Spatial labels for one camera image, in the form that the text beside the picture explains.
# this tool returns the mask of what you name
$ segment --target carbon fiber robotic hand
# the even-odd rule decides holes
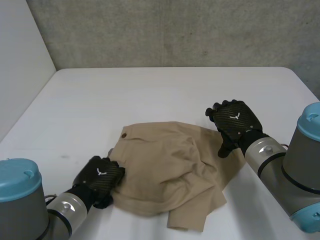
[[[111,191],[125,175],[125,169],[108,157],[92,157],[73,181],[73,187],[86,186],[93,193],[93,206],[104,209],[113,203]]]
[[[256,115],[243,101],[216,102],[212,108],[207,108],[205,115],[221,133],[223,143],[218,152],[220,158],[226,158],[236,148],[241,148],[244,155],[254,141],[268,137],[263,133]]]

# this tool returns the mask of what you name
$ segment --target logo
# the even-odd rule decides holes
[[[107,172],[100,172],[99,168],[97,168],[96,171],[98,172],[98,176],[107,174]]]
[[[229,118],[231,118],[231,119],[239,119],[239,117],[240,117],[240,112],[238,112],[238,116],[230,116]]]

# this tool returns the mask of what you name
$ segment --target gray wall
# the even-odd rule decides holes
[[[283,66],[320,97],[320,0],[27,3],[57,69]]]

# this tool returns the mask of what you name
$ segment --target beige cloth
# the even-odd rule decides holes
[[[125,126],[110,155],[125,167],[115,206],[142,216],[169,211],[167,227],[202,232],[245,163],[238,149],[219,158],[221,143],[219,132],[181,122]]]

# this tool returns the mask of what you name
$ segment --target white table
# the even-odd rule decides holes
[[[179,121],[215,129],[205,110],[243,100],[264,132],[288,144],[305,106],[317,98],[282,67],[96,68],[58,71],[0,143],[0,159],[28,158],[45,194],[59,194],[94,155],[106,156],[122,127]],[[74,240],[304,240],[246,164],[224,190],[227,204],[203,233],[166,228],[167,216],[143,218],[113,206],[92,209]]]

